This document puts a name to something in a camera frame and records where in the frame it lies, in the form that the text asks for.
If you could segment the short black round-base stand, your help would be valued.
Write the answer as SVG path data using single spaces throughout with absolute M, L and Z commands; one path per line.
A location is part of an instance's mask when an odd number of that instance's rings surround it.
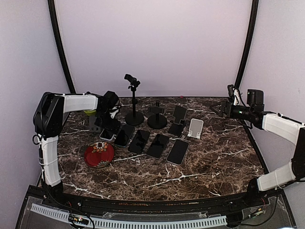
M 164 108 L 160 107 L 160 101 L 157 100 L 155 106 L 150 106 L 148 112 L 152 113 L 147 120 L 147 124 L 152 129 L 163 129 L 167 126 L 167 118 L 163 115 Z

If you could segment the tall black clamp phone stand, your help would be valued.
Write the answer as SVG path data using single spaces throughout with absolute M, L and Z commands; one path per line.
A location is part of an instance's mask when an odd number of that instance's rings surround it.
M 137 87 L 140 85 L 140 81 L 138 81 L 135 77 L 131 76 L 130 74 L 126 74 L 124 79 L 130 83 L 128 88 L 132 92 L 132 111 L 125 116 L 125 122 L 128 125 L 137 126 L 144 122 L 143 114 L 141 112 L 136 111 L 136 105 L 138 103 L 138 100 L 135 97 L 135 92 Z

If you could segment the black folding phone stand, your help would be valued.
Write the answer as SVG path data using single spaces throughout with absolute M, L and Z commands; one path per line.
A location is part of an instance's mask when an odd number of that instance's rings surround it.
M 185 127 L 185 117 L 186 117 L 187 109 L 182 106 L 176 106 L 173 112 L 174 121 L 171 127 L 168 130 L 168 133 L 180 136 Z

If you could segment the black smartphone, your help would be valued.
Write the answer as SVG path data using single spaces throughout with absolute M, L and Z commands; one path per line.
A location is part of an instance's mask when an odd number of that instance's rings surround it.
M 169 142 L 169 137 L 162 134 L 157 134 L 149 146 L 146 155 L 159 159 Z
M 131 141 L 128 151 L 136 154 L 142 154 L 146 143 L 148 142 L 150 136 L 149 131 L 139 129 L 133 140 Z

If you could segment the white-cased smartphone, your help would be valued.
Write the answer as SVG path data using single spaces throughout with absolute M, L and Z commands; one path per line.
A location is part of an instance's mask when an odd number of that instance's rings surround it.
M 175 165 L 181 165 L 188 150 L 188 147 L 188 142 L 183 140 L 176 140 L 166 160 Z

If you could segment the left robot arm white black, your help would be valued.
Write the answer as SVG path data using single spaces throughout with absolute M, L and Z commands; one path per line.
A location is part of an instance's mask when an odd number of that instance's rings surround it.
M 42 180 L 49 187 L 62 184 L 58 168 L 57 144 L 64 126 L 64 115 L 77 111 L 95 111 L 95 124 L 117 133 L 121 122 L 115 118 L 120 110 L 120 100 L 115 92 L 104 95 L 57 94 L 45 92 L 33 117 L 36 143 L 39 145 L 39 164 Z

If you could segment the white phone stand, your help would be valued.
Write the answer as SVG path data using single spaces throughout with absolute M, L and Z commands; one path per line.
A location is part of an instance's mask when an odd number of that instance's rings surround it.
M 204 125 L 203 120 L 192 118 L 190 121 L 190 126 L 187 136 L 200 139 L 203 125 Z

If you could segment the large blue-edged smartphone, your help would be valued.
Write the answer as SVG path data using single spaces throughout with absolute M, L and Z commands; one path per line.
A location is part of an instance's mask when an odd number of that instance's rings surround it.
M 116 136 L 114 145 L 117 147 L 126 147 L 130 141 L 131 136 L 133 135 L 134 130 L 135 127 L 132 125 L 123 125 L 118 135 Z

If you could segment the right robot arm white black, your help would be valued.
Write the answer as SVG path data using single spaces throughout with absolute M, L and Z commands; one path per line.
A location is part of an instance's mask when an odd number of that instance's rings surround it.
M 247 121 L 249 128 L 257 128 L 273 134 L 294 145 L 292 159 L 272 172 L 254 178 L 249 182 L 248 193 L 243 203 L 253 207 L 262 198 L 262 192 L 284 188 L 294 182 L 305 180 L 305 124 L 283 114 L 264 109 L 264 93 L 249 89 L 246 102 L 242 101 L 239 89 L 228 86 L 229 99 L 210 106 L 219 117 Z

